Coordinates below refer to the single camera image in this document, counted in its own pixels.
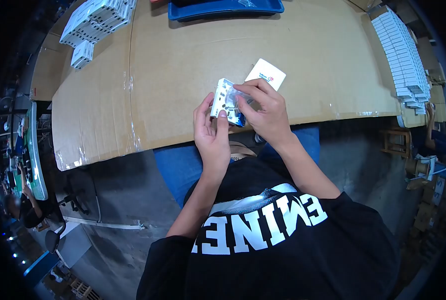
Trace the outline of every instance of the wooden stool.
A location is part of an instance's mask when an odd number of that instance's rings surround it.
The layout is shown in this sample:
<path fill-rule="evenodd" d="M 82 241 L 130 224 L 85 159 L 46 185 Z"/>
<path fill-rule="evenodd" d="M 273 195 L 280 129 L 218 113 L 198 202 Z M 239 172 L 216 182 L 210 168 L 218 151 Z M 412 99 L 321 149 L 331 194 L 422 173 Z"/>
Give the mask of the wooden stool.
<path fill-rule="evenodd" d="M 48 223 L 46 222 L 46 220 L 43 219 L 43 220 L 41 221 L 41 223 L 38 224 L 35 228 L 36 228 L 36 231 L 40 232 L 40 231 L 43 231 L 43 230 L 45 230 L 46 228 L 49 228 L 49 227 L 50 227 L 50 225 L 48 225 Z"/>
<path fill-rule="evenodd" d="M 386 129 L 380 130 L 384 135 L 385 147 L 381 149 L 383 152 L 401 155 L 404 158 L 411 158 L 411 132 L 409 129 Z M 390 139 L 396 140 L 398 137 L 402 138 L 402 144 L 392 142 Z"/>

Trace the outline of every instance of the blue plastic tray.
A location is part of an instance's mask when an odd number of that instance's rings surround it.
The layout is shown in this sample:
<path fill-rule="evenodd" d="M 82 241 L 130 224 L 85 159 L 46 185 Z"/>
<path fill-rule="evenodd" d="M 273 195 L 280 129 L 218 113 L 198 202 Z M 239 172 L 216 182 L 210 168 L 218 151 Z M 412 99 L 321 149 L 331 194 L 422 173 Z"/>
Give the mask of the blue plastic tray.
<path fill-rule="evenodd" d="M 251 0 L 256 7 L 245 7 L 238 0 L 170 0 L 168 19 L 187 22 L 198 19 L 269 16 L 284 11 L 281 0 Z"/>

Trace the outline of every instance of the office chair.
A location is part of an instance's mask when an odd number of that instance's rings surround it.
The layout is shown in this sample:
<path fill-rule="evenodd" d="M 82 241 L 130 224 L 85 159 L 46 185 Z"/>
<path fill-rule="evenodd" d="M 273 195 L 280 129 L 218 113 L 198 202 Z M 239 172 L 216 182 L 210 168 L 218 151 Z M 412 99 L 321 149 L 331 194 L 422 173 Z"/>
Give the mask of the office chair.
<path fill-rule="evenodd" d="M 59 206 L 65 206 L 66 203 L 70 202 L 71 208 L 73 211 L 77 212 L 78 210 L 80 210 L 82 213 L 84 213 L 86 215 L 89 214 L 88 210 L 83 209 L 81 207 L 81 205 L 79 204 L 78 200 L 76 199 L 76 196 L 78 194 L 84 193 L 85 190 L 78 189 L 76 192 L 74 192 L 73 187 L 70 182 L 70 178 L 71 178 L 70 175 L 68 175 L 66 177 L 66 185 L 63 188 L 64 192 L 68 195 L 66 197 L 64 197 L 64 199 L 62 201 L 58 202 L 58 206 L 55 209 L 55 213 L 56 213 L 56 216 L 58 217 L 58 221 L 60 223 L 63 223 L 63 227 L 61 228 L 60 231 L 58 231 L 58 233 L 51 231 L 51 230 L 47 231 L 45 238 L 44 238 L 44 243 L 45 243 L 46 249 L 48 249 L 48 251 L 52 254 L 56 252 L 56 249 L 58 248 L 58 244 L 60 243 L 61 234 L 66 229 L 66 222 L 63 218 L 63 214 L 61 213 Z"/>
<path fill-rule="evenodd" d="M 84 189 L 78 189 L 76 192 L 73 191 L 73 187 L 71 185 L 70 182 L 70 178 L 71 176 L 68 175 L 66 177 L 66 185 L 64 186 L 63 190 L 66 194 L 68 194 L 66 197 L 64 197 L 64 199 L 62 201 L 58 202 L 59 206 L 66 206 L 66 203 L 70 202 L 71 203 L 71 209 L 75 212 L 77 212 L 78 210 L 80 210 L 82 213 L 84 213 L 85 215 L 89 214 L 88 210 L 85 210 L 81 207 L 81 205 L 79 204 L 76 196 L 79 194 L 82 194 L 85 192 Z"/>
<path fill-rule="evenodd" d="M 48 249 L 48 251 L 51 254 L 56 252 L 56 249 L 58 248 L 58 244 L 60 243 L 61 234 L 66 229 L 66 222 L 63 218 L 63 214 L 61 213 L 59 206 L 57 206 L 55 208 L 54 213 L 56 213 L 56 216 L 58 217 L 58 222 L 63 223 L 63 227 L 60 229 L 60 231 L 58 231 L 58 233 L 51 231 L 51 230 L 46 231 L 46 235 L 44 237 L 44 244 L 46 246 L 46 249 Z"/>

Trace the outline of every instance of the stack of white boxes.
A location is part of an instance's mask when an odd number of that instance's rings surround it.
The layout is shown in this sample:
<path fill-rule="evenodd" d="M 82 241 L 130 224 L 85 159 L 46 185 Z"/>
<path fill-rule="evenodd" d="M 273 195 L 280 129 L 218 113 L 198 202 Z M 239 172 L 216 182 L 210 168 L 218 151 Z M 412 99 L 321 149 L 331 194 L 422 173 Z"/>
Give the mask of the stack of white boxes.
<path fill-rule="evenodd" d="M 71 14 L 61 34 L 60 43 L 75 49 L 84 41 L 94 45 L 130 24 L 135 6 L 136 0 L 88 0 Z"/>
<path fill-rule="evenodd" d="M 396 95 L 406 107 L 414 108 L 416 114 L 425 114 L 425 102 L 431 97 L 430 85 L 416 44 L 403 21 L 391 9 L 387 10 L 371 22 L 388 58 Z"/>

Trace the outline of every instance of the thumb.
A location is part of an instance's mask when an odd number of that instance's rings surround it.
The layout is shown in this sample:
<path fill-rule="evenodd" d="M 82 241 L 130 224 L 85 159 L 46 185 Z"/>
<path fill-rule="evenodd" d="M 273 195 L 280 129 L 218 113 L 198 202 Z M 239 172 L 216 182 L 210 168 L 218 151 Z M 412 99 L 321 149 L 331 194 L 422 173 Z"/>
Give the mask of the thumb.
<path fill-rule="evenodd" d="M 246 102 L 246 99 L 237 95 L 238 99 L 238 109 L 246 116 L 251 122 L 256 117 L 257 112 Z"/>
<path fill-rule="evenodd" d="M 224 109 L 220 110 L 217 123 L 216 138 L 228 141 L 228 117 Z"/>

